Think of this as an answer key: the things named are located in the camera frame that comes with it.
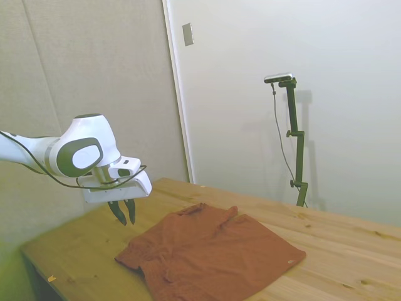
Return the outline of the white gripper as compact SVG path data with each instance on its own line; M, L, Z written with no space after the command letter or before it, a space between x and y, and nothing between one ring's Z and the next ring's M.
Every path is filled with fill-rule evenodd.
M83 197L87 203L107 203L114 216L122 225L127 225L127 220L119 207L118 201L124 200L128 209L131 224L135 224L136 220L136 198L146 198L152 191L152 184L145 171L139 173L135 178L114 189L96 190L83 189Z

